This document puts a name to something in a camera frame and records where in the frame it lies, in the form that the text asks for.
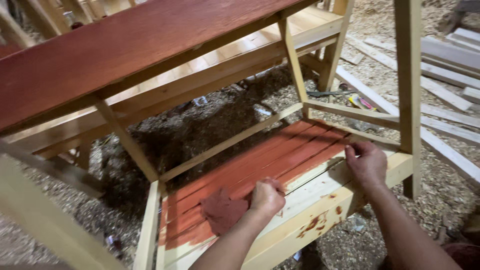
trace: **sawdust-covered floor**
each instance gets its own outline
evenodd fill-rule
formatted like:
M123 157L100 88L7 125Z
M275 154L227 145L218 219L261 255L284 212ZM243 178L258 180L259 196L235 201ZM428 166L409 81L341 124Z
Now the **sawdust-covered floor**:
M455 0L426 0L422 16L424 35L443 38L438 25L450 12ZM365 39L370 36L395 42L394 13L391 0L357 0L352 24L348 33ZM470 15L465 22L471 27L480 26L477 16ZM394 54L382 51L391 57ZM359 51L345 44L342 54L354 56ZM380 63L365 57L357 65L340 61L347 71L382 95L397 95L396 73ZM315 89L317 75L302 69L308 90ZM460 88L441 85L455 93ZM297 102L290 74L285 65L230 85L206 95L208 104L198 107L190 104L184 108L166 111L129 127L130 133L146 151L160 172L165 172L202 153L212 146L232 137L268 117L258 112L263 109L278 112ZM346 104L346 98L337 97L335 103ZM447 109L439 99L422 90L422 102ZM349 124L347 119L326 113L314 116ZM301 117L296 112L281 122L195 166L170 181L169 188L176 189L212 168L265 140L289 123ZM474 128L461 126L478 132ZM384 128L369 129L377 135L398 140L398 132ZM480 165L479 150L463 142L439 135L472 162ZM90 233L100 240L105 235L115 235L122 242L122 261L131 266L140 234L148 182L113 135L94 142L90 172L107 183L107 196L102 200L90 199L85 194L37 170L24 168L43 192L66 213L71 214ZM466 181L449 166L442 163L427 149L422 149L422 188L419 199L411 201L401 195L402 186L394 188L398 199L419 224L434 237L446 215L452 230L459 230L466 216L479 202ZM292 257L276 269L375 269L384 259L386 249L375 215L369 206L352 218L331 229L303 250L299 262ZM0 216L0 265L17 263L55 263L58 259L42 244L28 236L8 218Z

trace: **finger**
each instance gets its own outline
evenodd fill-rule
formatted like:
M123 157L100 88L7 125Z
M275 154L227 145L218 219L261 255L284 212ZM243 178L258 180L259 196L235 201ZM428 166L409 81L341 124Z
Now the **finger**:
M355 149L351 145L345 146L345 158L347 159L347 164L351 164L357 160L355 157Z
M351 144L351 146L355 149L355 154L357 156L367 155L375 149L375 145L370 141L356 142Z

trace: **unfinished wooden furniture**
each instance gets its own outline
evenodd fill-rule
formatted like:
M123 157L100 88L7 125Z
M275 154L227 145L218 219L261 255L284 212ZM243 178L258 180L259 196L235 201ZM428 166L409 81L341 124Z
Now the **unfinished wooden furniture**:
M85 145L92 140L111 131L117 134L152 182L133 266L136 270L152 269L155 248L157 269L188 268L216 239L199 213L198 200L221 185L229 187L231 197L244 197L257 180L276 177L288 187L287 205L261 232L243 265L244 269L269 269L365 203L345 168L343 148L348 142L374 141L388 156L387 184L394 186L407 179L406 193L416 197L420 192L420 2L396 1L397 36L403 37L397 42L402 92L399 116L307 98L298 57L324 70L320 75L327 89L353 8L353 0L336 0L333 12L309 7L314 2L242 0L223 7L210 0L189 1L188 5L178 0L150 1L11 55L0 60L1 134L41 124L6 139L12 149L44 158L78 146L86 152ZM184 20L175 17L179 14ZM82 46L72 52L66 44ZM322 60L309 54L323 47ZM29 61L32 57L35 64ZM285 57L298 103L165 174L157 175L125 130L131 123L279 64ZM101 76L92 70L101 70ZM159 75L167 78L161 85ZM15 80L18 76L30 80ZM78 110L84 111L68 116ZM298 110L303 120L185 188L166 191L166 181ZM401 142L309 119L310 110L398 129ZM0 166L8 172L0 181L2 212L73 268L124 268L24 179L10 159L2 157ZM227 174L235 178L224 177ZM33 222L42 225L33 226Z

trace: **wooden board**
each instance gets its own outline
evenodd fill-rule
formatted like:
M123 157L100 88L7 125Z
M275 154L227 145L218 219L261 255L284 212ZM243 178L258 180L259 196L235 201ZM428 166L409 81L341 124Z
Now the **wooden board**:
M389 156L387 184L391 187L411 173L411 156L403 153L394 154L394 149L383 150ZM350 201L343 201L345 198L342 186L349 186L348 182L351 180L343 159L343 153L339 153L331 159L331 165L327 168L322 167L325 164L319 164L318 168L298 175L294 182L301 183L302 188L297 188L300 185L295 187L288 185L289 194L286 197L283 215L273 217L259 234L245 259L243 269L274 267L357 209L356 205L349 207ZM317 223L309 226L312 220L317 220ZM187 269L214 241L215 239L166 264L166 269Z
M443 69L434 65L427 63L421 64L422 74L434 79L464 88L464 87L473 87L480 88L480 80L465 76L460 73L450 71L448 69Z
M361 81L353 77L342 67L337 68L337 77L344 82L350 84L353 88L357 89L359 95L366 98L371 104L374 104L377 108L381 108L382 111L388 112L392 115L399 115L399 110L390 102L386 101L383 97L377 94L375 91L368 88ZM469 161L464 156L460 155L453 148L444 143L441 139L433 135L425 127L420 128L420 136L422 142L429 147L439 158L446 164L452 166L460 176L465 178L474 186L480 186L480 168L473 162Z
M77 270L125 270L100 242L26 179L15 163L0 156L0 211L53 254Z
M200 214L200 199L220 187L232 199L247 196L255 183L271 176L289 187L302 175L342 152L348 134L329 126L299 121L266 142L217 167L192 184L168 196L166 265L213 237Z
M453 38L480 46L480 34L463 28L457 28L452 34Z
M480 104L480 90L471 87L463 89L462 97L473 103Z
M340 31L341 16L311 9L314 8L307 8L290 17L311 12L321 20L316 27L304 28L293 36L299 55L317 46L330 44L335 38L329 36ZM107 102L118 115L125 116L120 118L125 127L271 68L286 55L280 34L273 25L247 38L260 47L229 59L225 59L218 50L212 51L197 58L197 62L204 60L209 64L203 70L196 70L183 78L177 78L173 71L169 71L109 98ZM98 111L91 108L25 130L9 137L8 141L49 158L77 147L83 139L94 140L110 132Z
M421 52L427 57L480 73L479 53L429 38L421 39Z
M205 44L200 47L203 43L299 2L310 3L309 0L239 0L219 5L216 0L148 1L4 58L0 61L0 81L5 86L0 93L0 130L133 73L140 76L138 71L189 49L202 52L209 48ZM276 22L278 16L271 20ZM82 100L85 107L90 102ZM68 113L70 108L62 111Z

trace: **wooden plank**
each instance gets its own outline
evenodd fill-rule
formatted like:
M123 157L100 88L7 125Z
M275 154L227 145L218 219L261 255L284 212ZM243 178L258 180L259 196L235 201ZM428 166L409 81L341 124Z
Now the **wooden plank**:
M340 56L340 58L349 62L349 63L351 63L352 65L358 65L360 63L360 61L362 61L364 56L365 55L363 55L362 53L359 53L353 58L347 57L347 56Z
M282 40L285 43L288 68L290 69L290 73L292 75L292 80L293 84L295 85L295 90L297 91L298 99L300 102L304 102L308 99L307 90L305 90L305 84L303 83L303 76L300 70L300 62L297 52L295 51L295 47L293 45L293 40L290 34L287 19L280 20L277 24L280 30L280 35L282 36ZM302 113L304 118L310 117L308 108L302 107Z
M369 45L377 46L379 48L383 48L383 49L392 51L392 52L396 52L396 45L392 44L392 43L387 43L387 42L384 42L382 40L377 40L377 39L374 39L374 38L371 38L371 37L366 38L363 42L365 42Z
M455 138L467 144L474 146L480 145L480 134L473 131L450 125L448 123L438 121L432 118L428 118L426 116L422 116L421 124L437 131L438 133Z
M448 63L445 63L445 62L442 62L442 61L439 61L439 60L436 60L436 59L432 59L430 57L422 56L421 59L425 63L432 64L432 65L435 65L437 67L441 67L441 68L444 68L444 69L448 69L450 71L460 73L460 74L466 75L468 77L472 77L472 78L475 78L475 79L480 79L480 74L476 73L476 72L473 72L471 70L464 69L464 68L461 68L461 67L457 67L455 65L448 64Z
M404 180L404 194L412 199L421 192L420 140L420 37L421 3L395 0L395 30L398 59L398 104L400 149L412 155L413 173Z
M462 97L473 103L480 104L480 90L471 87L463 89Z
M45 39L60 35L60 31L43 11L42 6L35 0L23 0L17 2L34 27Z
M325 47L322 62L324 62L328 68L324 68L319 72L317 85L319 91L328 92L332 87L335 70L342 53L343 42L345 41L345 34L347 33L350 17L353 12L353 5L354 0L336 0L334 2L333 13L343 16L342 29L340 30L336 43Z
M137 163L138 167L144 172L148 181L151 183L157 181L158 174L155 167L148 161L142 149L138 146L134 139L127 133L125 129L120 126L117 121L117 117L108 104L104 100L101 100L97 103L96 108L102 114L103 118L113 132L115 132L115 135L119 137L122 146L125 148L125 150L127 150L135 163ZM165 194L165 192L166 189L163 187L162 193Z
M347 71L341 69L341 67L337 68L337 75L343 78L343 80L345 80L345 78L354 78ZM383 111L388 112L392 115L399 114L397 107L386 101L383 97L378 95L375 91L369 89L364 84L359 84L359 81L357 79L356 81L352 80L347 82L354 88L355 86L359 86L359 88L356 88L359 92L359 95L366 98L369 102L370 100L375 101L375 106L377 108L382 108ZM435 153L439 158L441 158L442 161L454 168L460 176L462 176L472 184L480 184L480 168L478 166L473 164L464 156L460 155L453 148L448 146L441 139L437 138L426 128L420 128L420 136L422 138L422 142L426 146L428 146L428 148L433 153Z
M142 229L140 230L140 238L133 261L133 270L151 270L153 267L161 192L158 188L158 181L150 184Z
M480 34L463 28L457 28L452 34L453 38L480 46Z
M480 73L480 53L428 38L421 39L421 52L427 57Z
M471 50L471 51L474 51L474 52L480 52L480 46L468 43L468 42L460 40L460 39L456 39L456 38L453 37L453 34L448 34L445 37L445 40L447 42L457 46L457 47L460 47L460 48L463 48L463 49L468 49L468 50Z
M75 163L81 169L84 169L88 172L90 167L90 152L92 150L92 143L90 141L83 141L78 147L79 156L76 159Z
M387 56L386 54L383 54L379 52L378 50L374 49L371 46L368 46L367 44L361 42L360 40L347 35L347 42L360 50L361 52L365 53L367 56L377 60L384 66L397 71L397 62ZM435 83L434 81L421 77L420 78L420 86L429 91L430 93L436 95L438 98L440 98L447 106L458 110L458 111L466 111L470 108L472 105L471 102L455 95L451 91L448 91L447 89L443 88L441 85Z
M39 169L72 187L85 192L91 197L100 198L103 196L102 183L87 171L77 168L68 162L55 157L52 160L44 160L38 156L31 155L18 147L12 146L0 140L0 154L6 153L9 156L24 162L28 166Z
M411 155L396 153L388 158L388 164L387 185L389 187L400 183L403 179L402 177L406 177L408 173L411 173L408 172L408 168L411 167ZM296 199L297 202L302 204L303 209L297 208L296 212L299 212L299 214L292 215L293 217L288 220L285 220L286 216L284 216L284 218L274 217L275 220L270 221L268 225L270 230L262 232L252 245L244 261L243 269L270 269L274 267L291 254L316 239L319 234L324 234L335 224L339 223L339 214L337 214L338 211L336 211L336 209L340 209L341 220L344 220L346 216L353 213L353 211L348 211L348 209L357 209L358 206L363 206L364 202L350 204L351 200L346 200L343 194L350 192L348 196L350 198L351 191L353 190L351 184L346 184L342 187L339 182L345 183L345 180L328 177L329 172L330 171L326 171L326 173L320 174L319 177L308 182L309 184L311 183L310 185L313 189L297 189L289 194L287 197L287 203L294 206L294 199ZM348 172L348 170L344 170L341 176L345 176L346 172ZM308 201L301 198L305 196L304 192L311 194ZM353 198L360 199L362 198L362 195L353 196ZM304 231L303 229L308 227L311 221L315 219L313 217L316 216L318 216L318 223L313 224L312 229L317 227L316 225L318 225L318 228L323 225L325 226L319 230ZM173 263L166 265L166 269L187 269L209 246L211 246L213 243L212 241L193 250L186 256L177 259Z
M459 74L441 67L430 65L427 63L421 64L422 74L424 76L432 77L434 79L464 88L473 87L480 88L480 80Z
M480 188L480 168L478 166L460 155L457 151L424 127L421 128L421 137L423 143L425 143L433 153L440 157L443 162L454 168L460 176L475 188Z
M35 41L23 31L3 6L0 6L0 29L4 38L15 42L22 49L35 45Z
M77 270L126 270L102 244L55 206L12 160L0 157L0 211Z
M305 41L303 38L296 39L302 37L302 34L294 36L296 47L297 41L300 43ZM328 37L309 43L305 47L297 47L297 52L299 55L307 53L312 46L323 46L331 39L335 38ZM278 41L151 91L119 101L111 107L116 113L126 115L120 119L122 125L126 127L280 64L285 56L284 51L281 41ZM49 158L77 147L81 139L95 140L110 132L109 127L103 124L101 115L97 111L92 111L23 138L15 144Z
M0 80L8 88L2 89L0 100L9 102L0 106L0 130L5 134L6 127L12 132L92 106L93 97L109 98L276 23L313 1L242 0L227 7L217 5L215 0L195 0L188 9L174 0L147 1L117 16L85 25L81 31L1 59ZM179 19L178 14L184 17L182 24L171 24ZM168 27L159 31L159 25ZM82 46L72 53L68 44ZM36 59L41 67L32 66L31 59ZM93 76L90 71L94 69L107 72ZM15 79L18 74L29 80Z
M303 103L304 106L316 110L321 110L325 112L330 112L346 117L350 117L353 119L357 119L360 121L365 121L368 123L393 128L398 130L399 129L399 119L397 116L381 113L376 111L370 110L362 110L347 106L341 106L336 104L325 103L316 100L307 100Z
M56 26L60 34L66 34L72 29L65 21L61 9L54 7L49 0L37 0L40 6L43 8L49 19Z
M272 116L272 117L269 117L265 120L263 120L262 122L256 124L255 126L233 136L232 138L208 149L207 151L203 152L202 154L192 158L191 160L187 161L187 162L184 162L182 163L181 165L171 169L170 171L162 174L160 176L160 181L161 182L166 182L170 179L172 179L173 177L181 174L182 172L192 168L193 166L197 165L197 164L200 164L202 163L203 161L211 158L212 156L220 153L221 151L227 149L228 147L236 144L237 142L241 141L241 140L244 140L248 137L250 137L251 135L261 131L262 129L266 128L266 127L269 127L271 126L272 124L274 124L275 122L279 121L279 120L282 120L283 118L291 115L292 113L296 112L297 110L301 109L303 107L303 105L301 103L296 103L292 106L290 106L289 108L277 113L276 115Z
M461 113L458 113L458 112L454 112L454 111L444 110L444 109L438 108L436 106L431 106L431 105L427 105L427 104L422 104L420 109L421 109L422 113L426 113L426 114L433 115L433 116L436 116L436 117L441 117L441 118L444 118L444 119L448 119L450 121L454 121L454 122L457 122L457 123L461 123L461 124L465 124L465 125L480 128L480 119L479 118L467 116L467 115L464 115L464 114L461 114Z

